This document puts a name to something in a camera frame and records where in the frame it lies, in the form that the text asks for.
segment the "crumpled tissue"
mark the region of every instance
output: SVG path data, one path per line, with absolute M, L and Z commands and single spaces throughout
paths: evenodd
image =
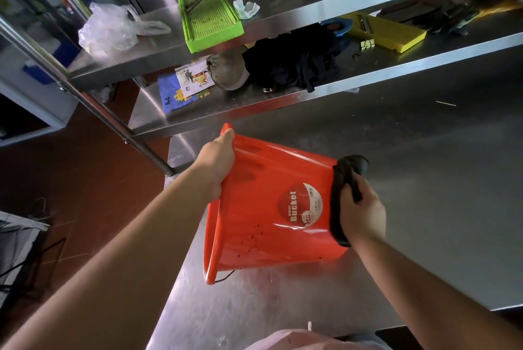
M 243 0 L 235 0 L 232 4 L 240 19 L 251 18 L 260 10 L 260 6 L 253 2 L 247 2 L 247 4 L 244 5 Z

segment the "black fabric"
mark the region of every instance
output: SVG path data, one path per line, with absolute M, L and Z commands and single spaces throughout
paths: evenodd
M 245 68 L 266 84 L 299 86 L 314 91 L 334 67 L 342 45 L 336 35 L 318 23 L 275 39 L 259 40 L 243 53 Z
M 334 169 L 334 179 L 330 189 L 330 234 L 343 247 L 350 247 L 350 242 L 343 233 L 342 225 L 339 221 L 339 196 L 345 184 L 349 184 L 352 189 L 352 197 L 355 202 L 361 201 L 361 192 L 354 173 L 363 175 L 367 171 L 369 161 L 358 155 L 351 155 L 339 159 Z

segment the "round sticker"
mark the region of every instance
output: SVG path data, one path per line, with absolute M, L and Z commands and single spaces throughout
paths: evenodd
M 296 184 L 280 197 L 278 211 L 294 226 L 309 227 L 322 214 L 322 196 L 309 184 Z

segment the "floor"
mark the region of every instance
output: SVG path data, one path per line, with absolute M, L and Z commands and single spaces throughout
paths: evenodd
M 127 122 L 137 94 L 122 82 L 108 107 Z M 167 158 L 169 138 L 149 145 Z M 165 177 L 83 106 L 65 129 L 0 148 L 0 162 L 0 209 L 38 215 L 45 197 L 52 227 L 43 247 L 67 238 L 38 265 L 41 300 L 20 299 L 2 316 L 1 343 L 161 192 Z

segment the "person's left hand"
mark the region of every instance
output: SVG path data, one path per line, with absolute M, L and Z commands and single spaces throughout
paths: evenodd
M 234 131 L 229 128 L 213 142 L 206 143 L 193 164 L 194 168 L 204 168 L 210 173 L 214 185 L 213 199 L 220 196 L 221 183 L 234 164 L 233 139 Z

